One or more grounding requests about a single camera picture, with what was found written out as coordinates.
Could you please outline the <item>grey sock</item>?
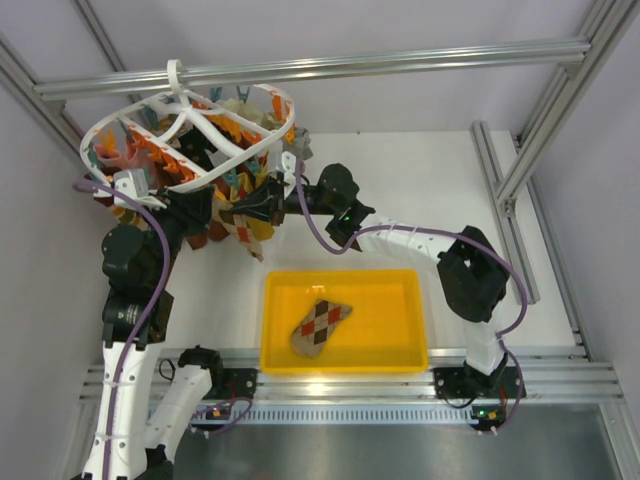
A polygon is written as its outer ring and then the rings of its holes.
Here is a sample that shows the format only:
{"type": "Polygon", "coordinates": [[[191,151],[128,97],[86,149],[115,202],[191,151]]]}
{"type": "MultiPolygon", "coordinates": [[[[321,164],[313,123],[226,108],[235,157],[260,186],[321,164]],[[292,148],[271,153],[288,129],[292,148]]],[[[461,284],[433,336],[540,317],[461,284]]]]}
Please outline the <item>grey sock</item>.
{"type": "Polygon", "coordinates": [[[310,132],[306,128],[295,127],[293,133],[293,141],[289,143],[284,140],[282,150],[292,153],[303,161],[310,159],[313,156],[310,132]]]}

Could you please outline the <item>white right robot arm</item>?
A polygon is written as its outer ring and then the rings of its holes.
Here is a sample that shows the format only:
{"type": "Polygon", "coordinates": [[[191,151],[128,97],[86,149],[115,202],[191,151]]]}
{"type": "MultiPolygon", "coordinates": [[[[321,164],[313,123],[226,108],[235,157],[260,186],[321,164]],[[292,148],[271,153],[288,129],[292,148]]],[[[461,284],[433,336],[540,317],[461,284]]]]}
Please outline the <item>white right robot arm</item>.
{"type": "Polygon", "coordinates": [[[506,294],[510,273],[484,233],[467,226],[460,233],[411,226],[381,215],[358,199],[350,170],[326,166],[316,184],[303,179],[303,165],[268,177],[231,211],[273,226],[288,214],[312,221],[327,215],[334,250],[350,248],[409,262],[435,272],[449,309],[463,321],[466,356],[456,382],[442,398],[478,399],[503,384],[507,355],[497,340],[494,310],[506,294]]]}

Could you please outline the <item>argyle beige sock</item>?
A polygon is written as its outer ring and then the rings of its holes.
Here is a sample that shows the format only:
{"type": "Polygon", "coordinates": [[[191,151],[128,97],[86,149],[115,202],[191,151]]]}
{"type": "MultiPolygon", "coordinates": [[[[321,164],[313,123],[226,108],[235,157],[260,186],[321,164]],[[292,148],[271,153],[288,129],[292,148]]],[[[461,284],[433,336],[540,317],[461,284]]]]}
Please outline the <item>argyle beige sock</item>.
{"type": "Polygon", "coordinates": [[[214,191],[212,201],[212,223],[217,232],[224,231],[234,237],[248,254],[262,262],[263,250],[260,241],[255,237],[253,229],[243,215],[232,212],[233,205],[218,190],[214,191]]]}
{"type": "Polygon", "coordinates": [[[336,328],[352,311],[353,308],[346,304],[318,300],[291,335],[293,351],[302,357],[318,357],[336,328]]]}

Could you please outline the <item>mustard yellow sock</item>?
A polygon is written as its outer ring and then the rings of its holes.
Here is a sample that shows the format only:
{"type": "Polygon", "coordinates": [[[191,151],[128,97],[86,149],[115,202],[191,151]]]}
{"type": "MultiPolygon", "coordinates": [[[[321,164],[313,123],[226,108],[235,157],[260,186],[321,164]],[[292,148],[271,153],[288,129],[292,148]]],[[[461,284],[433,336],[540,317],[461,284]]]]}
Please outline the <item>mustard yellow sock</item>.
{"type": "Polygon", "coordinates": [[[268,222],[248,218],[247,224],[250,226],[253,236],[258,242],[270,240],[275,234],[275,228],[268,222]]]}

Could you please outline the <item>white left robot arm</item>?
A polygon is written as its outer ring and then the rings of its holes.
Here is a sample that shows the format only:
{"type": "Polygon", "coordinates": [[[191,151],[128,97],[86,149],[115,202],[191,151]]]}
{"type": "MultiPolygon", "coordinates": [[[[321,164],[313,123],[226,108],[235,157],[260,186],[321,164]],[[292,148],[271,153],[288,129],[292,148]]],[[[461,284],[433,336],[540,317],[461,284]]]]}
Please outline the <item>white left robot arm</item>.
{"type": "Polygon", "coordinates": [[[196,407],[225,388],[220,354],[194,346],[181,354],[160,404],[149,407],[174,302],[166,284],[185,239],[208,229],[212,197],[210,189],[166,191],[157,209],[129,199],[146,228],[119,224],[102,241],[110,287],[102,311],[103,387],[81,479],[172,478],[196,407]]]}

